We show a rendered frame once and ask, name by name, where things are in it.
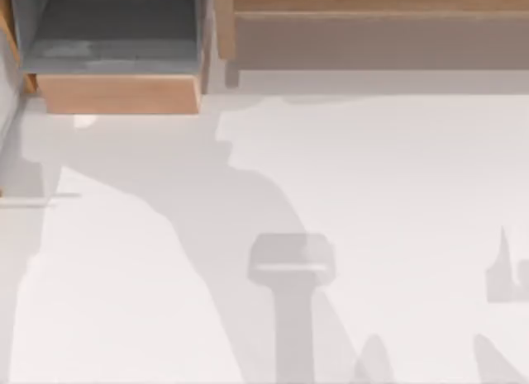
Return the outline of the pale wooden drawer front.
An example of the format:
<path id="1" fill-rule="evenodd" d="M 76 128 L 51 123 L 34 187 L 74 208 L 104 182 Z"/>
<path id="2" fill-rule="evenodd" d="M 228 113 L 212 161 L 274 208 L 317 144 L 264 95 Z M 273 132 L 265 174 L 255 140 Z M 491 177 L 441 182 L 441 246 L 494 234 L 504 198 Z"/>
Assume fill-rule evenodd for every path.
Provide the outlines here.
<path id="1" fill-rule="evenodd" d="M 39 74 L 47 111 L 54 114 L 197 114 L 199 76 Z"/>

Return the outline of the wooden cupboard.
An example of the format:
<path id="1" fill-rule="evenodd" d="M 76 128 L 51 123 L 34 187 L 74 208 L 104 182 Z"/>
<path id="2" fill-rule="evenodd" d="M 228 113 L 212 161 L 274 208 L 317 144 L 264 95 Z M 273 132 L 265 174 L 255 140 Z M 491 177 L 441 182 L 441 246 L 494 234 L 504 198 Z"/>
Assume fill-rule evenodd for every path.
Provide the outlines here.
<path id="1" fill-rule="evenodd" d="M 213 0 L 213 11 L 230 86 L 529 70 L 529 0 Z"/>

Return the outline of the pulled-out grey pierced drawer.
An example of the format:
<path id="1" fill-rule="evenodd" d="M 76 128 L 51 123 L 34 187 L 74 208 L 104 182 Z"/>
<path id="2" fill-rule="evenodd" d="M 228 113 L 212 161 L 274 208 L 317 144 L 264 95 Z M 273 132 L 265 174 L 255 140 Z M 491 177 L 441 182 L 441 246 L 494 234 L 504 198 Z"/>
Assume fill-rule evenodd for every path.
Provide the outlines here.
<path id="1" fill-rule="evenodd" d="M 21 71 L 195 74 L 209 0 L 10 0 Z"/>

